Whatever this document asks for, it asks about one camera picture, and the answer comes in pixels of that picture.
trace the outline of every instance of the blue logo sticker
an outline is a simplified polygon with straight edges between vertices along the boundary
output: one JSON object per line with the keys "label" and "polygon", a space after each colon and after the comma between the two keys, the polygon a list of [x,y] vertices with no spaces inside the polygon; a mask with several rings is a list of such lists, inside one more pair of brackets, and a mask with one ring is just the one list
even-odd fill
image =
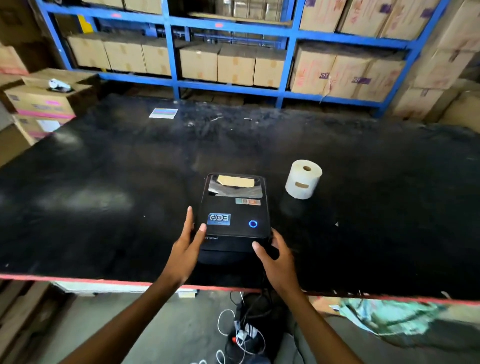
{"label": "blue logo sticker", "polygon": [[230,225],[230,214],[208,214],[207,225]]}

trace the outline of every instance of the black thermal printer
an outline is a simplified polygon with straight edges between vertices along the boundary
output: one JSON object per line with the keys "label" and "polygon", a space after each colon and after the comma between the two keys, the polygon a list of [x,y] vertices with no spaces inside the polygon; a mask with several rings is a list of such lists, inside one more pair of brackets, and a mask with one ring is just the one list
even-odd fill
{"label": "black thermal printer", "polygon": [[[235,253],[253,253],[253,241],[268,246],[271,227],[265,179],[253,175],[210,173],[206,177],[195,227],[203,222],[207,224],[207,235],[201,246],[201,256],[230,253],[232,257]],[[221,259],[214,261],[221,264]]]}

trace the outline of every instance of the concrete floor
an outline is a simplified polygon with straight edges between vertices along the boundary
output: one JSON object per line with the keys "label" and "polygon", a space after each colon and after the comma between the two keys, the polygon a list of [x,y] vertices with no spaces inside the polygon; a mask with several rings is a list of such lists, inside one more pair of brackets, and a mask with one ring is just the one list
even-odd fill
{"label": "concrete floor", "polygon": [[[99,294],[77,297],[50,330],[38,364],[55,364],[138,297],[136,293]],[[239,300],[238,293],[233,298]],[[219,313],[235,309],[228,292],[201,291],[194,299],[172,297],[140,336],[124,364],[190,364],[201,359],[216,363],[225,337],[217,331]],[[225,314],[220,328],[229,330]],[[426,335],[399,338],[386,343],[341,317],[327,318],[329,324],[366,364],[462,364],[480,363],[480,331],[475,327],[436,321]],[[305,364],[315,363],[299,329],[294,332]],[[295,342],[285,335],[275,364],[302,364]]]}

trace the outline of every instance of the red table edge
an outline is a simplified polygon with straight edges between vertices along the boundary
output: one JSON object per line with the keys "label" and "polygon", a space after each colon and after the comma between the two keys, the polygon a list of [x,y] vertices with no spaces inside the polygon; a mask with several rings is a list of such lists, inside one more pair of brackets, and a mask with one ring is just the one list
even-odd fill
{"label": "red table edge", "polygon": [[[149,282],[129,282],[124,280],[108,280],[108,279],[84,279],[84,278],[63,278],[63,277],[43,277],[27,274],[0,274],[0,279],[15,279],[15,280],[38,280],[38,281],[61,281],[61,282],[79,282],[79,283],[105,283],[105,284],[119,284],[128,286],[150,286]],[[216,286],[193,286],[184,284],[182,288],[204,291],[240,291],[240,292],[260,292],[257,289],[245,289],[239,287],[216,287]],[[315,292],[306,292],[310,296],[319,297],[341,297],[341,296],[323,296]],[[343,298],[363,298],[373,300],[393,300],[399,302],[421,302],[421,303],[439,303],[439,304],[468,304],[480,305],[480,301],[466,301],[455,300],[447,298],[433,298],[433,297],[396,297],[396,296],[381,296],[374,294],[350,295]]]}

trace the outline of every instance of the purple marking on box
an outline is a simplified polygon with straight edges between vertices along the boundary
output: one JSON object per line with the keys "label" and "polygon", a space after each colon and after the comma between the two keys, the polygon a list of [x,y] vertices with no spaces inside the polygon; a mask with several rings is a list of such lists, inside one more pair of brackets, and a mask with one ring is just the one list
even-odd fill
{"label": "purple marking on box", "polygon": [[380,6],[380,12],[383,12],[385,14],[390,14],[392,11],[392,4],[382,4]]}
{"label": "purple marking on box", "polygon": [[431,18],[434,11],[435,11],[434,8],[426,8],[426,9],[423,9],[423,11],[422,11],[422,13],[421,13],[421,15],[420,15],[420,18]]}
{"label": "purple marking on box", "polygon": [[354,77],[352,83],[369,85],[371,80],[372,80],[371,78],[367,78],[367,77]]}

